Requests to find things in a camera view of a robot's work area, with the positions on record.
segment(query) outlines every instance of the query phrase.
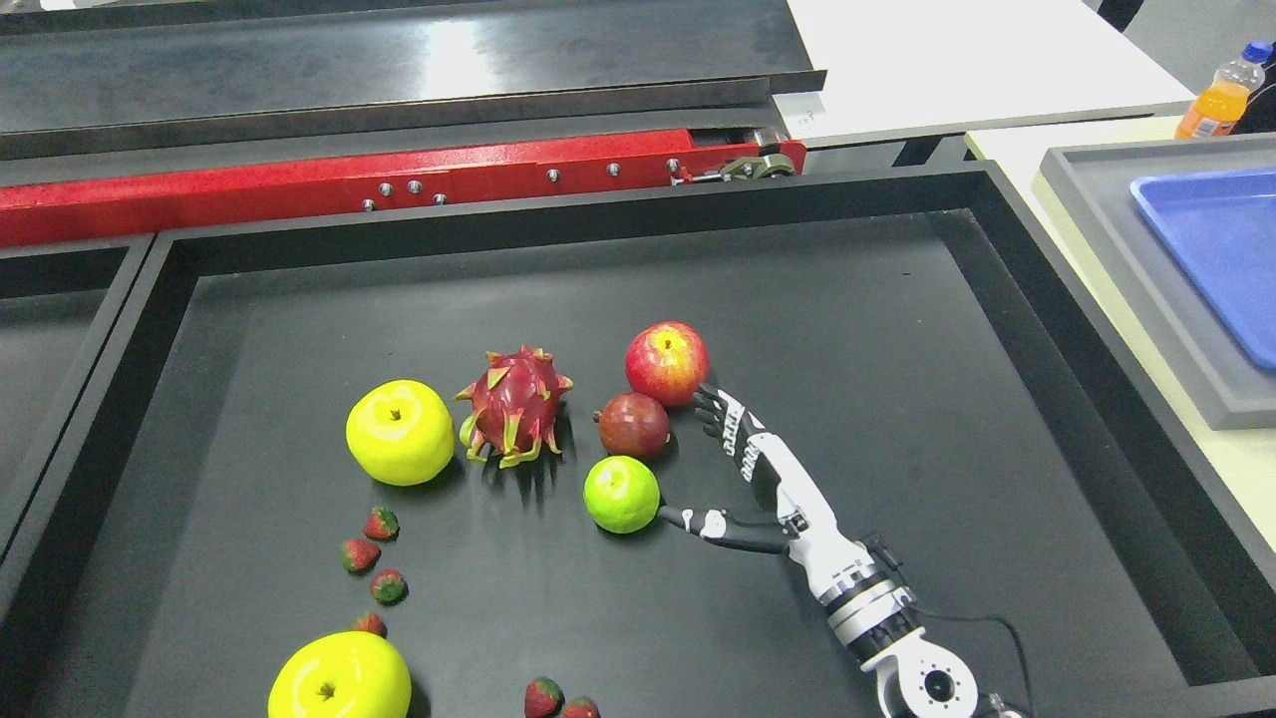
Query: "bottle cap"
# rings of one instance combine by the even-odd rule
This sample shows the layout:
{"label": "bottle cap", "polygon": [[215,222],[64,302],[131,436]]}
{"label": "bottle cap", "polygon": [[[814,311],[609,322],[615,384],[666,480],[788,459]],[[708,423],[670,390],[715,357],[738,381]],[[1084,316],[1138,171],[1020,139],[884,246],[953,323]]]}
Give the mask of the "bottle cap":
{"label": "bottle cap", "polygon": [[1248,62],[1266,62],[1267,57],[1272,56],[1272,43],[1253,41],[1245,46],[1244,52],[1240,54],[1240,59]]}

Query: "red apple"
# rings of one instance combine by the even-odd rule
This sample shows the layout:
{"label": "red apple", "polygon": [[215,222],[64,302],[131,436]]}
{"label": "red apple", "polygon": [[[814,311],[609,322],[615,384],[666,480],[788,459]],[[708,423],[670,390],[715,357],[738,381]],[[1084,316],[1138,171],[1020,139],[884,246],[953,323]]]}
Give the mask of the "red apple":
{"label": "red apple", "polygon": [[665,407],[690,404],[695,388],[708,376],[709,351],[704,339],[681,321],[647,326],[625,351],[629,386]]}
{"label": "red apple", "polygon": [[593,421],[607,454],[655,459],[669,444],[669,414],[646,394],[618,394],[602,412],[593,413]]}

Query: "blue tray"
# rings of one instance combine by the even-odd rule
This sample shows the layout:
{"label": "blue tray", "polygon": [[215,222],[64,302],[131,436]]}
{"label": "blue tray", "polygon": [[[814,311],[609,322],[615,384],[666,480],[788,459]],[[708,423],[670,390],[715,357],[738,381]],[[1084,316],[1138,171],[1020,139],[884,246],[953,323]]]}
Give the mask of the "blue tray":
{"label": "blue tray", "polygon": [[1129,187],[1250,362],[1276,371],[1276,167],[1142,176]]}

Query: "gray tray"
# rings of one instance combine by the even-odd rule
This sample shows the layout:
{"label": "gray tray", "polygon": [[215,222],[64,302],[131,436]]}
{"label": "gray tray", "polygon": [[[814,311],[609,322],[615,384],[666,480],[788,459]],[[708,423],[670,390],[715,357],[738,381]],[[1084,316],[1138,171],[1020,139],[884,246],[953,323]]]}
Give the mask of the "gray tray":
{"label": "gray tray", "polygon": [[1041,173],[1215,430],[1276,427],[1276,374],[1256,367],[1139,214],[1145,175],[1271,166],[1276,136],[1050,149]]}

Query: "white table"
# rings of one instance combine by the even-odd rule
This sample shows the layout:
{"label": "white table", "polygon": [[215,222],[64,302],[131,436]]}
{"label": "white table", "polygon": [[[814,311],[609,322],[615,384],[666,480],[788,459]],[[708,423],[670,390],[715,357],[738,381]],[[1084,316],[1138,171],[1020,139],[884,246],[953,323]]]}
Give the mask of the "white table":
{"label": "white table", "polygon": [[810,148],[1182,114],[1193,94],[1081,0],[789,0],[820,92],[776,97]]}
{"label": "white table", "polygon": [[1178,116],[1077,122],[971,131],[966,144],[981,159],[993,159],[1059,245],[1139,365],[1160,390],[1236,504],[1276,551],[1276,430],[1211,430],[1156,343],[1122,296],[1120,288],[1059,201],[1040,166],[1051,147],[1162,140],[1174,136]]}

